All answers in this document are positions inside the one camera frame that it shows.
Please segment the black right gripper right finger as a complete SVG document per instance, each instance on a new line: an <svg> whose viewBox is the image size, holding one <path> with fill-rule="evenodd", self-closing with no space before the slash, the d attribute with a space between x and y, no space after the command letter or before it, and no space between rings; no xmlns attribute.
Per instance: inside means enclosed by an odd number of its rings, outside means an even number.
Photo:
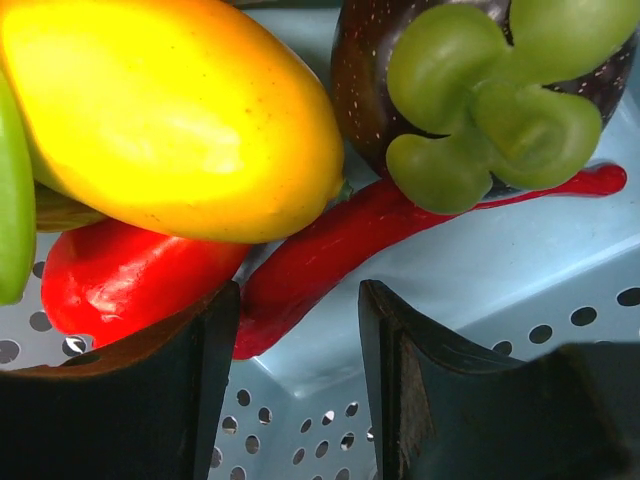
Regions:
<svg viewBox="0 0 640 480"><path fill-rule="evenodd" d="M382 479L635 479L639 347L573 343L528 362L365 280L358 319Z"/></svg>

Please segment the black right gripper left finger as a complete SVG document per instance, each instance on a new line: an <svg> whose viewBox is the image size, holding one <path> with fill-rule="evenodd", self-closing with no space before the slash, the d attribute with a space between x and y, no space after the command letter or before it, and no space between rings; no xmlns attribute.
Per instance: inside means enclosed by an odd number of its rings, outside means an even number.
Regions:
<svg viewBox="0 0 640 480"><path fill-rule="evenodd" d="M5 479L204 479L239 323L229 282L66 361L1 375Z"/></svg>

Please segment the red chili pepper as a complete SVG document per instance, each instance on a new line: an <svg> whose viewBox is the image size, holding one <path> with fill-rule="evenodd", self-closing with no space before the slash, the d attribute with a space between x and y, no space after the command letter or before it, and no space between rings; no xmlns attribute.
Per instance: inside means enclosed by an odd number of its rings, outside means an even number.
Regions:
<svg viewBox="0 0 640 480"><path fill-rule="evenodd" d="M457 216L424 212L390 183L373 183L286 240L249 276L233 356L270 367L343 362L356 350L364 278L386 281L452 326L464 324L465 310L490 314L589 257L628 182L623 167L601 164L551 190Z"/></svg>

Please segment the yellow mango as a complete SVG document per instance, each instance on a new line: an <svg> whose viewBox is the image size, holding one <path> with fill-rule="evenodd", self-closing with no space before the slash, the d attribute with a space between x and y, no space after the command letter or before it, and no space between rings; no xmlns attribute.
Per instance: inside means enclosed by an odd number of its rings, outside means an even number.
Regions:
<svg viewBox="0 0 640 480"><path fill-rule="evenodd" d="M222 1L5 1L1 64L36 179L123 222L258 244L343 186L323 85Z"/></svg>

